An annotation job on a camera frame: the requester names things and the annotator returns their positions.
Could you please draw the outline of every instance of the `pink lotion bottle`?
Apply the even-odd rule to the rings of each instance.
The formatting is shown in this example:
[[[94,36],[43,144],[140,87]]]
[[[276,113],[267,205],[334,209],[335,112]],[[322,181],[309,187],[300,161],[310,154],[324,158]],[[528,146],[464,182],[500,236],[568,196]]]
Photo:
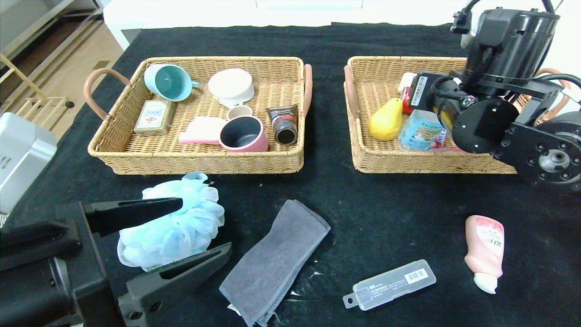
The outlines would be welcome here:
[[[496,294],[502,276],[504,227],[488,217],[472,215],[466,219],[466,264],[474,272],[474,282],[484,292]]]

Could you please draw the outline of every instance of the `black cloth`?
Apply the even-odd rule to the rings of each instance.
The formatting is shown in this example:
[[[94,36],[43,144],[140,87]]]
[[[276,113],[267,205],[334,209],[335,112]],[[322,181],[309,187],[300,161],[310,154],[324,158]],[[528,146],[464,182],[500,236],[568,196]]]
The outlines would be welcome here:
[[[164,326],[245,326],[218,286],[268,232],[287,199],[331,226],[277,309],[272,326],[579,326],[579,196],[534,189],[515,175],[367,175],[355,171],[343,94],[343,66],[354,55],[464,56],[449,25],[333,24],[144,30],[114,68],[130,77],[153,56],[298,56],[313,65],[304,168],[290,175],[213,175],[226,209],[210,247],[231,241],[230,262],[166,314]],[[107,77],[94,92],[110,108],[123,86]],[[141,198],[141,190],[180,176],[119,176],[87,145],[99,126],[85,105],[41,177],[11,218],[52,216],[70,201]],[[504,224],[504,275],[496,295],[479,290],[464,263],[464,222],[480,214]],[[119,263],[118,235],[96,236],[113,293],[141,273]],[[342,296],[360,280],[426,259],[437,283],[374,308],[347,310]]]

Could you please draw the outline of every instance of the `basket handle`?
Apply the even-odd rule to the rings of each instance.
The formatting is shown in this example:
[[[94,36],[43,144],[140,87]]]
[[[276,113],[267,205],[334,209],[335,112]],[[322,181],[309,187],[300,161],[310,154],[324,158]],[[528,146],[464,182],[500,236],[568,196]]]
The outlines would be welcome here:
[[[125,78],[123,75],[121,75],[118,71],[113,70],[111,68],[95,69],[91,74],[89,74],[89,76],[87,76],[85,84],[83,85],[83,97],[85,98],[85,101],[87,102],[89,107],[93,109],[93,111],[97,114],[97,116],[105,120],[105,118],[107,118],[107,113],[103,109],[101,109],[101,107],[99,107],[95,100],[93,100],[93,96],[91,96],[93,84],[95,83],[97,77],[99,77],[99,75],[101,74],[111,74],[125,85],[131,85],[131,82],[129,82],[129,80]]]
[[[345,72],[345,90],[347,91],[347,102],[349,103],[349,108],[351,108],[351,114],[353,118],[358,117],[359,106],[357,105],[357,94],[355,93],[355,83],[353,81],[353,69],[351,66],[346,65],[343,68]]]
[[[313,98],[313,67],[306,64],[304,66],[304,103],[303,103],[303,117],[307,116],[311,107],[311,99]]]

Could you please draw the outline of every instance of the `towel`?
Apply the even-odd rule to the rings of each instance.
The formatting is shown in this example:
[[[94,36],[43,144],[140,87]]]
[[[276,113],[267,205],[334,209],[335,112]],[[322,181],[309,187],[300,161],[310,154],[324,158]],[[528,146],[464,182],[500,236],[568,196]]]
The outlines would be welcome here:
[[[297,200],[287,200],[268,234],[228,274],[220,292],[248,326],[266,327],[300,269],[331,227]]]

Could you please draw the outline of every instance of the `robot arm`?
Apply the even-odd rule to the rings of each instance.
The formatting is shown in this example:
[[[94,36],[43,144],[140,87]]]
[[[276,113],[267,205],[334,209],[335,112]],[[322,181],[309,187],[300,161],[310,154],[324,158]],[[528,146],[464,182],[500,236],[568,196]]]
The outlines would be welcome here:
[[[454,15],[452,32],[470,33],[470,9],[476,2]],[[581,191],[581,112],[536,125],[563,89],[550,80],[581,87],[581,79],[568,74],[534,78],[559,19],[549,1],[543,3],[548,12],[484,11],[467,43],[465,68],[449,74],[420,72],[410,90],[419,101],[410,101],[417,103],[410,107],[434,111],[460,149],[490,153],[534,186],[576,192]],[[531,99],[518,112],[512,102],[520,94]]]

